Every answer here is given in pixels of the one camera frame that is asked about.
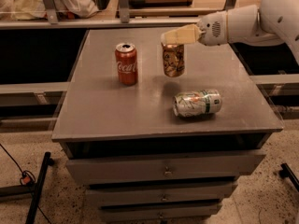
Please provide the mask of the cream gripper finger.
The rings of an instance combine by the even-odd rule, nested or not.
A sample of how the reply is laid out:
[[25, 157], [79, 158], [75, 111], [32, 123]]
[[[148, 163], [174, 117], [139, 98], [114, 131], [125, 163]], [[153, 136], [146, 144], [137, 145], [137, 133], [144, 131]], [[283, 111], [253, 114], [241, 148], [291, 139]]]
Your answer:
[[196, 24], [189, 24], [177, 29], [168, 31], [161, 35], [161, 42], [164, 45], [184, 45], [197, 42], [204, 31]]

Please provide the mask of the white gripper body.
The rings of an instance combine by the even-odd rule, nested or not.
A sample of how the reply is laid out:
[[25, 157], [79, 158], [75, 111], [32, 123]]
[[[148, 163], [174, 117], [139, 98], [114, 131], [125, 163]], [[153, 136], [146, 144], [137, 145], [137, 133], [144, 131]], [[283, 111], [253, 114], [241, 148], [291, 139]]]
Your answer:
[[215, 12], [205, 15], [197, 23], [203, 32], [199, 42], [205, 46], [217, 46], [227, 43], [227, 12]]

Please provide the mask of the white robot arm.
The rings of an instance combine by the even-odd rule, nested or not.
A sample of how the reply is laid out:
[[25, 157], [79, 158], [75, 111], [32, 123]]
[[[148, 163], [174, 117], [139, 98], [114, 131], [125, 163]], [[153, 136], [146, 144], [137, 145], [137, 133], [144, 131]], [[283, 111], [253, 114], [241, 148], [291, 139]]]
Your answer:
[[299, 62], [299, 0], [261, 0], [218, 11], [161, 35], [164, 45], [199, 42], [205, 46], [244, 43], [255, 47], [286, 44]]

